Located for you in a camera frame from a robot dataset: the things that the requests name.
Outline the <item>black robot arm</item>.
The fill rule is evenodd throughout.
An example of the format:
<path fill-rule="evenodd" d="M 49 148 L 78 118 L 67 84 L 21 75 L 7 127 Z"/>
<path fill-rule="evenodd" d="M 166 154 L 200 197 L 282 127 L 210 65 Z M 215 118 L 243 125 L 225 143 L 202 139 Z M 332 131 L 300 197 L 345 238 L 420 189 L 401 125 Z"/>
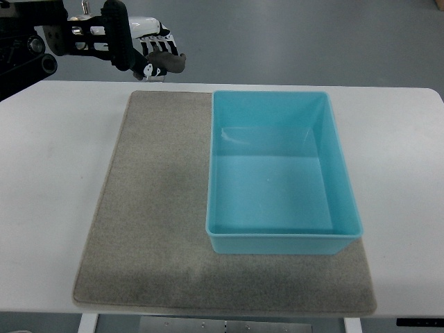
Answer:
<path fill-rule="evenodd" d="M 1 2 L 1 99 L 53 75 L 58 56 L 92 56 L 143 75 L 126 6 L 106 1 L 99 16 L 72 21 L 62 1 Z"/>

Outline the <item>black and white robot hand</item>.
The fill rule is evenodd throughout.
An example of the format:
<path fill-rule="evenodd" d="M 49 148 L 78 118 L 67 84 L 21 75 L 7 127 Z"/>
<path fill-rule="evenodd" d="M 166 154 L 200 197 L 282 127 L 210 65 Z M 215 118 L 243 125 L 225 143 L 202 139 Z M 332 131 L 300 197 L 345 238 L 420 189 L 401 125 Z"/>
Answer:
<path fill-rule="evenodd" d="M 180 55 L 171 31 L 160 21 L 152 17 L 131 17 L 129 19 L 130 33 L 134 40 L 139 40 L 142 53 L 136 53 L 136 69 L 145 61 L 144 56 L 158 47 L 174 55 Z"/>

